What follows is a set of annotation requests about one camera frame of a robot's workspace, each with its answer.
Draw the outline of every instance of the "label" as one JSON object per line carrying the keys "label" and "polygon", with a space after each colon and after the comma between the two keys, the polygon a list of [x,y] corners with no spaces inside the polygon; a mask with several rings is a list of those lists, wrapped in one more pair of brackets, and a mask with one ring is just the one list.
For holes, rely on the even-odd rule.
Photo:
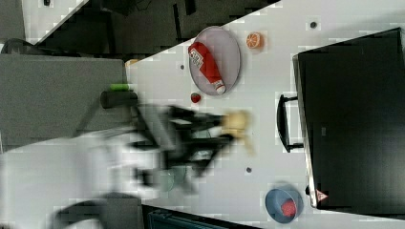
{"label": "label", "polygon": [[196,49],[191,50],[190,59],[198,69],[203,65],[203,56]]}
{"label": "label", "polygon": [[327,198],[328,196],[324,193],[322,193],[319,190],[316,190],[316,197],[318,198],[318,202],[324,200],[325,198]]}

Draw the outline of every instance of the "white table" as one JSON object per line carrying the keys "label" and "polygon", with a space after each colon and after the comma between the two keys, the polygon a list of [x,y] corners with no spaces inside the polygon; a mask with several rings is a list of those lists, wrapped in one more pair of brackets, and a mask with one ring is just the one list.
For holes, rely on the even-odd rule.
{"label": "white table", "polygon": [[[314,30],[309,27],[312,21],[318,23]],[[234,145],[215,160],[214,169],[208,175],[194,180],[199,190],[197,195],[186,196],[181,189],[175,189],[164,197],[144,203],[261,228],[404,227],[405,221],[311,208],[304,192],[307,186],[305,155],[299,150],[288,154],[276,128],[279,96],[296,91],[292,56],[404,25],[405,2],[400,0],[283,0],[223,26],[240,45],[240,81],[223,96],[203,95],[199,105],[190,101],[190,95],[199,91],[188,67],[187,48],[193,40],[127,65],[129,80],[138,85],[139,98],[144,102],[177,104],[213,114],[222,114],[229,109],[245,109],[253,114],[248,133],[256,156],[248,156],[243,146]],[[251,31],[260,31],[266,37],[265,49],[260,53],[250,51],[245,45],[245,38]],[[298,108],[296,102],[290,105],[291,141],[299,142]],[[252,168],[251,174],[245,172],[246,167]],[[266,193],[277,183],[284,182],[301,191],[305,204],[303,214],[288,225],[275,222],[264,205]]]}
{"label": "white table", "polygon": [[22,0],[26,40],[32,44],[43,41],[89,0]]}

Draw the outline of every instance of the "ketchup bottle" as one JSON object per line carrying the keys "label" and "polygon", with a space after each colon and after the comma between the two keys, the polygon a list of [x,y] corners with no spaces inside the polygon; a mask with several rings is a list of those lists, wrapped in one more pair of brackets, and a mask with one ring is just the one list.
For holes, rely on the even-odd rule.
{"label": "ketchup bottle", "polygon": [[209,49],[201,42],[194,42],[188,47],[188,54],[191,62],[197,66],[205,78],[211,83],[218,94],[223,94],[226,91],[225,84],[221,78],[218,66],[215,63],[214,56]]}

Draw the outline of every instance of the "handle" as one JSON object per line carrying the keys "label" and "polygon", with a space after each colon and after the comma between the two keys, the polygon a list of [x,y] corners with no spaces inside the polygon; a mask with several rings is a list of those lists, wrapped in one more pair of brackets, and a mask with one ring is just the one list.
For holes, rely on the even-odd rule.
{"label": "handle", "polygon": [[298,100],[298,97],[284,97],[282,94],[280,96],[279,104],[277,106],[277,129],[281,139],[283,142],[284,147],[286,148],[287,152],[290,152],[292,149],[297,148],[304,148],[303,143],[294,143],[289,144],[289,134],[288,134],[288,121],[287,121],[287,113],[286,113],[286,102]]}
{"label": "handle", "polygon": [[103,92],[100,97],[102,108],[133,106],[138,103],[138,96],[133,92]]}

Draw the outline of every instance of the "red warning label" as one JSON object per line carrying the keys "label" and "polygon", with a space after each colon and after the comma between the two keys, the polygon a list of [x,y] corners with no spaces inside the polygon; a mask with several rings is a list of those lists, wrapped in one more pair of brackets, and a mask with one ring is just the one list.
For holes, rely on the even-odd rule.
{"label": "red warning label", "polygon": [[325,195],[324,193],[322,193],[319,190],[316,190],[316,197],[318,198],[318,202],[324,200],[325,198],[327,198],[328,196]]}

